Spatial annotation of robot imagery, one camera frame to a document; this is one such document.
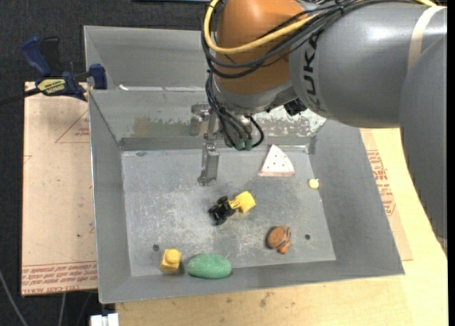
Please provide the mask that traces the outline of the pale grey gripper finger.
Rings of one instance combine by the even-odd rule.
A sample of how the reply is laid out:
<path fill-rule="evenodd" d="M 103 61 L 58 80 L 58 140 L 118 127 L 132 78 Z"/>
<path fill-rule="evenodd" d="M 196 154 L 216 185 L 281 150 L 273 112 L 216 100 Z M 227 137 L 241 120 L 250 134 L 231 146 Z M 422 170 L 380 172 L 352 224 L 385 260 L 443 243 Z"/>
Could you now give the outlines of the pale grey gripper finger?
<path fill-rule="evenodd" d="M 215 180 L 218 175 L 218 162 L 220 153 L 215 144 L 208 145 L 208 179 Z"/>
<path fill-rule="evenodd" d="M 198 177 L 198 183 L 200 185 L 205 185 L 207 182 L 208 152 L 208 145 L 204 143 L 202 149 L 201 172 Z"/>

